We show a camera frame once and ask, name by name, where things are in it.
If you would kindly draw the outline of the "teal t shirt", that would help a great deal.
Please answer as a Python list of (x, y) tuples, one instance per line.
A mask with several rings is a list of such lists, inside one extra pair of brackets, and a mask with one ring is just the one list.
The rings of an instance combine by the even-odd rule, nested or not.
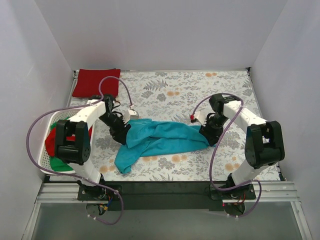
[(127, 174), (141, 157), (172, 155), (203, 150), (208, 140), (199, 133), (199, 125), (142, 118), (129, 121), (126, 144), (115, 157), (118, 171)]

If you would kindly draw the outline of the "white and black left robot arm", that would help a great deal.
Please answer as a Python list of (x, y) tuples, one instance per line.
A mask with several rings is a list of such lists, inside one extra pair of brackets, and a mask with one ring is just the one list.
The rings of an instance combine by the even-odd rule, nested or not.
[(66, 120), (59, 120), (55, 127), (54, 155), (73, 169), (80, 177), (77, 183), (84, 192), (95, 200), (103, 199), (107, 190), (103, 176), (90, 159), (90, 128), (97, 120), (109, 127), (109, 133), (116, 142), (125, 145), (131, 125), (122, 113), (114, 110), (115, 98), (110, 94), (93, 95), (88, 106)]

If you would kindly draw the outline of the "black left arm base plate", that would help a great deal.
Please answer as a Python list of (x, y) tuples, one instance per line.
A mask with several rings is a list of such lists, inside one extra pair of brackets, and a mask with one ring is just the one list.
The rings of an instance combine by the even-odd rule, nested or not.
[(76, 181), (79, 185), (77, 199), (79, 201), (109, 201), (111, 199), (119, 201), (119, 196), (112, 190), (105, 189), (97, 185), (88, 185), (80, 180)]

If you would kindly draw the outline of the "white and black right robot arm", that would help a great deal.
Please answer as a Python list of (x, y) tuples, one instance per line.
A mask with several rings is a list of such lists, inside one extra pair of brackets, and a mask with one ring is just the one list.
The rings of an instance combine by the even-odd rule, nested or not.
[(282, 127), (276, 120), (257, 116), (244, 106), (240, 97), (231, 93), (216, 93), (206, 100), (213, 112), (203, 114), (194, 109), (190, 121), (201, 124), (199, 133), (214, 147), (214, 152), (232, 124), (245, 133), (244, 162), (228, 176), (223, 186), (210, 183), (216, 191), (227, 192), (230, 198), (237, 199), (263, 170), (285, 158)]

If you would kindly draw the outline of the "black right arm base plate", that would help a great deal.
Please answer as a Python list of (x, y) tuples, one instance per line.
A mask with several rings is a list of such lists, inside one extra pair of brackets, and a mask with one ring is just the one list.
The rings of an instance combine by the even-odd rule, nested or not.
[(256, 193), (253, 184), (240, 186), (233, 190), (216, 190), (212, 185), (209, 186), (208, 196), (212, 200), (255, 200)]

